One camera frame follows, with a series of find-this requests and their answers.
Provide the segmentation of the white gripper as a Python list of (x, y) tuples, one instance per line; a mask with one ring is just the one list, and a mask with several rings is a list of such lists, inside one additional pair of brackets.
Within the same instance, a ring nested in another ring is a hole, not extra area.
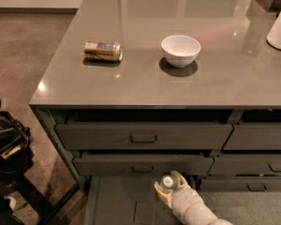
[(159, 199), (168, 208), (171, 208), (178, 219), (204, 219), (206, 211), (199, 193), (190, 188), (186, 179), (179, 172), (171, 171), (170, 174), (174, 177), (174, 187), (178, 191), (173, 194), (171, 189), (163, 188), (155, 181), (155, 192)]

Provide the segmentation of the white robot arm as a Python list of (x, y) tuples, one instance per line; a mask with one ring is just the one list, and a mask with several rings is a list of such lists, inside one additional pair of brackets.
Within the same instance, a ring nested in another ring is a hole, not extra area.
[(179, 172), (164, 175), (154, 187), (159, 199), (183, 225), (233, 225), (217, 217)]

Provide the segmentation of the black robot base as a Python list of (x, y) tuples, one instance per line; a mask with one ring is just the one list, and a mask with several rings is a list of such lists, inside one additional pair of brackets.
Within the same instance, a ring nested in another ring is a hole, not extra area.
[[(34, 154), (30, 143), (30, 128), (25, 127), (9, 112), (2, 111), (0, 98), (0, 182), (15, 181), (21, 195), (41, 216), (37, 225), (50, 225), (53, 217), (79, 190), (79, 186), (74, 185), (56, 205), (51, 205), (24, 176), (33, 166)], [(0, 195), (0, 225), (24, 225), (13, 215), (15, 206), (16, 201), (13, 197)]]

